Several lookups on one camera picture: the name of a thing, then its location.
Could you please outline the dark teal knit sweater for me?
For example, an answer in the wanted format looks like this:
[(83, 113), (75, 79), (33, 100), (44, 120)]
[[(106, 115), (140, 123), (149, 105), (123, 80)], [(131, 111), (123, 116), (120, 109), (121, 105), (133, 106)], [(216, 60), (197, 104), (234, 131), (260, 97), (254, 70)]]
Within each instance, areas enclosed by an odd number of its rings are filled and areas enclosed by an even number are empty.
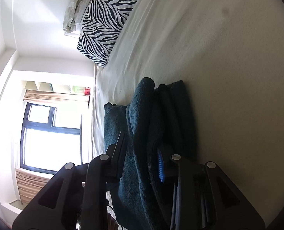
[(179, 154), (197, 165), (197, 136), (190, 99), (183, 81), (155, 87), (148, 77), (138, 84), (128, 105), (104, 106), (105, 146), (125, 132), (123, 174), (111, 190), (117, 221), (126, 229), (157, 229), (167, 215), (159, 192), (157, 151), (166, 158)]

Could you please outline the black framed window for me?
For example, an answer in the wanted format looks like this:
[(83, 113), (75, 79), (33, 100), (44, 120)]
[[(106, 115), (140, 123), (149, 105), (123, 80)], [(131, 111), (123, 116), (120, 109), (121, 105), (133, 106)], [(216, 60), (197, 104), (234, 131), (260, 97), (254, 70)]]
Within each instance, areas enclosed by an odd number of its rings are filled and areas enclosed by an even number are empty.
[(82, 112), (28, 102), (21, 130), (20, 167), (55, 174), (66, 163), (83, 163)]

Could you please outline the red box on shelf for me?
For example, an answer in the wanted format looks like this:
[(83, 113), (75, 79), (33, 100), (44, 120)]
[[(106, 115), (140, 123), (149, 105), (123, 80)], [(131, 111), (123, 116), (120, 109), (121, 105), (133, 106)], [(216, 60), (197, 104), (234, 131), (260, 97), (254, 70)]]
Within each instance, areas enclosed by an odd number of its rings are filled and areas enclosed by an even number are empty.
[(85, 95), (85, 96), (89, 96), (90, 93), (91, 93), (91, 88), (90, 88), (90, 87), (85, 87), (85, 89), (84, 89), (84, 95)]

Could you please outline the beige bed sheet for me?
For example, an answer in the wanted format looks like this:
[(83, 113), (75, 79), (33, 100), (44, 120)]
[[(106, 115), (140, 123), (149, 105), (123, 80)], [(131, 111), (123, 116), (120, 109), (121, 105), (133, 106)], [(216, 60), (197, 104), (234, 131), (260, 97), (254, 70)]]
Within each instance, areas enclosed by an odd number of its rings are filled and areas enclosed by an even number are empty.
[(95, 68), (94, 153), (103, 106), (129, 103), (144, 77), (184, 81), (200, 160), (219, 164), (270, 224), (284, 206), (284, 0), (138, 0)]

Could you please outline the zebra print pillow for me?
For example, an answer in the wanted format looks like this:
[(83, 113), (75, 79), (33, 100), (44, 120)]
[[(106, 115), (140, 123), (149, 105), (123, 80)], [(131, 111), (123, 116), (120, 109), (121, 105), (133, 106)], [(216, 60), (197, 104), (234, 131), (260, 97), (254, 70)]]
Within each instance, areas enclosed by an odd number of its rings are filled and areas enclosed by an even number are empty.
[(82, 19), (77, 49), (106, 66), (123, 26), (138, 0), (91, 0)]

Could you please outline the crumpled white blanket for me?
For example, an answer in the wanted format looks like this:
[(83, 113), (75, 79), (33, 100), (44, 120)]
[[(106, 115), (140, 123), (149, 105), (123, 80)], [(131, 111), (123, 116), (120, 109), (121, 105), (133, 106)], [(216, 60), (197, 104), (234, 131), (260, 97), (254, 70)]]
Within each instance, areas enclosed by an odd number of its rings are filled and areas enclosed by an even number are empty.
[(65, 34), (80, 34), (83, 16), (91, 0), (70, 0), (64, 14)]

